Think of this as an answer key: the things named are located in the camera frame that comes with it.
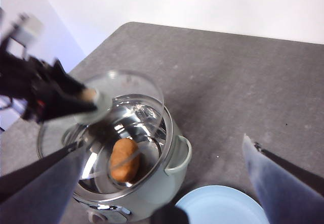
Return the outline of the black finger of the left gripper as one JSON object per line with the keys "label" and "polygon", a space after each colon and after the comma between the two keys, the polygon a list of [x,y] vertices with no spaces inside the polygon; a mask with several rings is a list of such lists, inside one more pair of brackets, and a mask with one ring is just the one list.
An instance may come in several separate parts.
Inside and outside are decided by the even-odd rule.
{"label": "black finger of the left gripper", "polygon": [[50,78],[69,95],[80,94],[86,86],[65,72],[59,59],[56,59],[49,72]]}
{"label": "black finger of the left gripper", "polygon": [[88,113],[97,110],[94,103],[85,102],[76,98],[60,95],[37,98],[37,122],[69,116],[73,114]]}

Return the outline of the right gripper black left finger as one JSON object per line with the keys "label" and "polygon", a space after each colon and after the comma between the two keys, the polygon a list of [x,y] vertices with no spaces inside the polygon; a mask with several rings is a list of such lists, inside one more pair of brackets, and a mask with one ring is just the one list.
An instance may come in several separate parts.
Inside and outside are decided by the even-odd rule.
{"label": "right gripper black left finger", "polygon": [[59,223],[85,162],[73,143],[1,177],[1,223]]}

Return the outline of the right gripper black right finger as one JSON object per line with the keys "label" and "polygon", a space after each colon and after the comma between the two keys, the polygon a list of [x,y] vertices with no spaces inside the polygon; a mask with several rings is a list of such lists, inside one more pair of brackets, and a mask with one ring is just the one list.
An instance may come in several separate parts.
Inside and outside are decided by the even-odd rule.
{"label": "right gripper black right finger", "polygon": [[246,167],[269,223],[323,223],[323,177],[244,135]]}

